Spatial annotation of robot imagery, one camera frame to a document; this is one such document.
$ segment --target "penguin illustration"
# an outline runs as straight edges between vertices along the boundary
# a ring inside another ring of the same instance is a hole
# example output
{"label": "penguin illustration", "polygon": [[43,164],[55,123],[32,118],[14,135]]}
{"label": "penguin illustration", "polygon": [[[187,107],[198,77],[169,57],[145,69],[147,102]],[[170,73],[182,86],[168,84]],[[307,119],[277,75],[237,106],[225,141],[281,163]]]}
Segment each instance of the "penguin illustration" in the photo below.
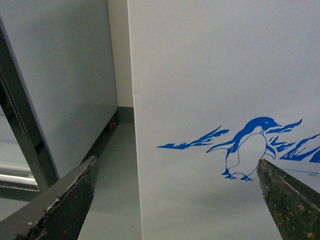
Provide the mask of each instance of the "penguin illustration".
{"label": "penguin illustration", "polygon": [[222,175],[226,175],[226,179],[237,179],[236,176],[240,175],[241,180],[252,181],[250,175],[257,168],[257,160],[264,155],[276,158],[276,151],[268,144],[265,131],[280,126],[270,117],[254,118],[232,140],[214,145],[207,153],[226,149],[225,171]]}

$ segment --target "blue decal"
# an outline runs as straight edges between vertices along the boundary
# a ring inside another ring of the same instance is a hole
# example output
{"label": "blue decal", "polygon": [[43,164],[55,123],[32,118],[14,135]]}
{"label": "blue decal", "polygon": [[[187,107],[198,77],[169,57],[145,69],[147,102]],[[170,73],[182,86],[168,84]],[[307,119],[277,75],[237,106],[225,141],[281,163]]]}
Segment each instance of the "blue decal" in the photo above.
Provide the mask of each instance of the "blue decal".
{"label": "blue decal", "polygon": [[189,147],[192,146],[206,146],[206,145],[210,145],[212,143],[208,143],[210,142],[213,138],[219,137],[222,134],[226,134],[227,132],[229,132],[228,129],[224,129],[224,130],[220,130],[218,131],[222,126],[218,127],[217,129],[209,132],[208,134],[200,137],[198,140],[195,140],[193,142],[190,143],[181,143],[179,145],[176,145],[175,143],[168,143],[166,145],[163,146],[157,146],[157,148],[163,148],[163,149],[187,149]]}
{"label": "blue decal", "polygon": [[303,159],[305,159],[306,157],[312,155],[315,151],[317,151],[320,146],[311,149],[307,152],[305,152],[305,150],[308,148],[308,141],[311,139],[315,139],[316,137],[320,136],[320,134],[314,135],[312,137],[306,138],[301,140],[294,149],[290,150],[288,153],[286,153],[285,155],[283,155],[282,157],[280,157],[280,159],[284,159],[284,160],[292,160],[292,161],[302,161]]}
{"label": "blue decal", "polygon": [[[243,172],[243,168],[240,165],[242,163],[242,159],[239,156],[239,150],[241,146],[247,141],[251,136],[256,134],[261,135],[261,141],[264,141],[264,149],[257,153],[259,156],[257,159],[261,159],[265,154],[272,156],[272,158],[276,157],[276,151],[273,149],[271,145],[268,144],[268,141],[265,137],[265,131],[270,128],[281,127],[278,123],[276,123],[270,117],[257,117],[249,121],[242,130],[240,130],[232,140],[214,145],[211,147],[207,153],[218,149],[226,149],[225,156],[225,171],[222,175],[226,175],[226,179],[237,179],[236,175],[241,176],[241,180],[252,181],[250,175],[256,170],[257,165],[254,165],[254,169],[248,169],[246,172]],[[232,157],[232,161],[229,160],[229,156],[232,153],[236,153],[236,157]]]}
{"label": "blue decal", "polygon": [[267,132],[267,134],[272,134],[272,133],[280,134],[280,133],[290,132],[294,127],[300,125],[301,123],[302,123],[302,119],[296,123],[286,125],[282,128],[271,129]]}
{"label": "blue decal", "polygon": [[[292,131],[293,128],[299,126],[301,123],[302,119],[298,122],[282,126],[271,117],[257,117],[250,120],[231,140],[213,145],[206,153],[225,149],[225,170],[222,175],[225,176],[225,179],[235,180],[239,178],[246,182],[253,180],[251,175],[256,171],[257,161],[259,159],[262,159],[264,156],[270,156],[276,159],[277,154],[283,151],[288,152],[279,159],[302,161],[313,154],[310,162],[320,163],[320,142],[316,143],[318,147],[306,150],[308,149],[309,141],[320,136],[320,134],[301,140],[298,144],[296,144],[296,142],[287,142],[279,139],[280,134]],[[190,143],[184,142],[179,145],[169,143],[157,146],[157,148],[183,150],[192,146],[212,145],[213,143],[210,143],[210,141],[212,141],[213,138],[229,132],[228,129],[219,130],[221,127],[222,126]],[[288,171],[303,172],[308,173],[310,176],[320,177],[318,176],[318,172]]]}
{"label": "blue decal", "polygon": [[311,163],[320,163],[320,151],[317,151],[310,160]]}

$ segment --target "white board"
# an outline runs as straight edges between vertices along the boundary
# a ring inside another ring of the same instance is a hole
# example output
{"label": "white board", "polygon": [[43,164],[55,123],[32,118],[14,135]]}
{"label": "white board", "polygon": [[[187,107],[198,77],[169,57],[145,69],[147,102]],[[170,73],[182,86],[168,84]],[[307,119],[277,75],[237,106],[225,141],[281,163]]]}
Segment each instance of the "white board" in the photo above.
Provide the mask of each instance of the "white board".
{"label": "white board", "polygon": [[128,11],[143,239],[282,239],[256,166],[320,191],[319,3]]}

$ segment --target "grey floor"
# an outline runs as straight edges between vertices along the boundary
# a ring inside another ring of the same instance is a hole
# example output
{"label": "grey floor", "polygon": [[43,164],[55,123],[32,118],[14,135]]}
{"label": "grey floor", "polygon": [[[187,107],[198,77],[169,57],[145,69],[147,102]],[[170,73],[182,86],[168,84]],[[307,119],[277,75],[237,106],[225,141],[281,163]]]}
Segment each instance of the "grey floor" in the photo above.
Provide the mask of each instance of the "grey floor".
{"label": "grey floor", "polygon": [[[99,156],[93,202],[79,240],[142,240],[135,126],[121,123]],[[27,202],[0,198],[0,221]]]}

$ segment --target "white panel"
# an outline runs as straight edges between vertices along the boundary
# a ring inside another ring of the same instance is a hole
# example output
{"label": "white panel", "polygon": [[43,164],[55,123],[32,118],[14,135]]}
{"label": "white panel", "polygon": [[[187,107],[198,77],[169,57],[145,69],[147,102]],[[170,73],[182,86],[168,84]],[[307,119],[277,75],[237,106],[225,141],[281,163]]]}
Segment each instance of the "white panel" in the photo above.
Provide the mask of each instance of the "white panel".
{"label": "white panel", "polygon": [[118,106],[134,106],[127,0],[108,0]]}
{"label": "white panel", "polygon": [[60,177],[117,109],[105,0],[0,1],[11,54]]}
{"label": "white panel", "polygon": [[280,240],[255,167],[267,158],[320,191],[319,3],[128,12],[143,238]]}

